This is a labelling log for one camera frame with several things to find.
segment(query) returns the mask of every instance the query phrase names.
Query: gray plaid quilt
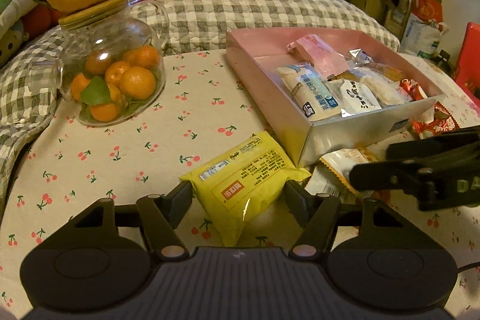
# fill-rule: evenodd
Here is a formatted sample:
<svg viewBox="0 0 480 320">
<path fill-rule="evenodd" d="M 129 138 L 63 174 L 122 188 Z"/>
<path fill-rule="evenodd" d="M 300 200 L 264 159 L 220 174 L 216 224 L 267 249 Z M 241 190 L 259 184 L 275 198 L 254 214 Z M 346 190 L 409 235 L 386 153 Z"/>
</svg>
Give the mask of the gray plaid quilt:
<svg viewBox="0 0 480 320">
<path fill-rule="evenodd" d="M 343 0 L 159 0 L 169 14 L 166 55 L 223 49 L 226 32 L 237 28 L 329 27 L 361 30 L 393 50 L 398 39 L 374 19 Z M 152 27 L 162 22 L 155 8 L 141 4 L 131 14 Z M 55 90 L 32 94 L 28 64 L 62 51 L 56 27 L 23 49 L 0 71 L 0 219 L 13 164 L 21 149 L 45 129 L 57 106 Z"/>
</svg>

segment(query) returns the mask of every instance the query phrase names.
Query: snack box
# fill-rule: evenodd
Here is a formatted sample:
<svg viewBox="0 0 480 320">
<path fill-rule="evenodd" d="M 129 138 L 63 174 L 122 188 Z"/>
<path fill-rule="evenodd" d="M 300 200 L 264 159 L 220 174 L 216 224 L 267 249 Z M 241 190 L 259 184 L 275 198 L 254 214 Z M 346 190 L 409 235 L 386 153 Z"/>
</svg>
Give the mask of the snack box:
<svg viewBox="0 0 480 320">
<path fill-rule="evenodd" d="M 361 48 L 376 62 L 395 67 L 416 80 L 429 98 L 347 118 L 311 122 L 291 99 L 277 67 L 303 63 L 287 51 L 287 44 L 307 34 L 317 34 L 333 49 L 347 56 Z M 430 109 L 443 92 L 399 54 L 361 31 L 336 28 L 257 28 L 229 31 L 227 62 L 237 73 L 270 123 L 297 167 L 318 161 L 325 153 L 341 148 L 367 146 L 404 131 Z"/>
</svg>

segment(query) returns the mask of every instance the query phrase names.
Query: glass spout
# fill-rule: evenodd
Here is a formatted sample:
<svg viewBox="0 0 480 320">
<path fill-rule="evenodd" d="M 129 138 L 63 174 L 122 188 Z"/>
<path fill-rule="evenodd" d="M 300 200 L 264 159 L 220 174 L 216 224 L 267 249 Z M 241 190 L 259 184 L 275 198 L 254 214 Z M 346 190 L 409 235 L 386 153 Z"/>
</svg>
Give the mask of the glass spout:
<svg viewBox="0 0 480 320">
<path fill-rule="evenodd" d="M 63 64 L 56 60 L 34 61 L 28 65 L 27 85 L 30 92 L 42 88 L 60 88 Z"/>
</svg>

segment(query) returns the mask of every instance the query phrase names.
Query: plush toy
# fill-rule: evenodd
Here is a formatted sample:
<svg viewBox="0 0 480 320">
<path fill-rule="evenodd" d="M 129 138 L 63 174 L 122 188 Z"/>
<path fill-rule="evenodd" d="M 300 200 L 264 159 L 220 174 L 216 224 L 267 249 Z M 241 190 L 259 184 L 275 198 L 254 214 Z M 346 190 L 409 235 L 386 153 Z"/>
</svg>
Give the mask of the plush toy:
<svg viewBox="0 0 480 320">
<path fill-rule="evenodd" d="M 38 4 L 21 17 L 0 39 L 0 67 L 3 67 L 25 41 L 33 40 L 56 26 L 61 13 Z"/>
</svg>

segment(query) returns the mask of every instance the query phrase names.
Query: cable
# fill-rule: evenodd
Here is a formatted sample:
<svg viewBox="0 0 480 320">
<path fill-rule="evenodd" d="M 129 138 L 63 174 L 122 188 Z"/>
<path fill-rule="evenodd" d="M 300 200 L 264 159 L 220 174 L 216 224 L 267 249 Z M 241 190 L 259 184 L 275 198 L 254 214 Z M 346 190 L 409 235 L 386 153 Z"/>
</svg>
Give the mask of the cable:
<svg viewBox="0 0 480 320">
<path fill-rule="evenodd" d="M 478 262 L 473 262 L 470 264 L 466 264 L 465 266 L 459 267 L 458 273 L 460 274 L 461 272 L 473 269 L 474 267 L 480 267 L 480 260 Z"/>
</svg>

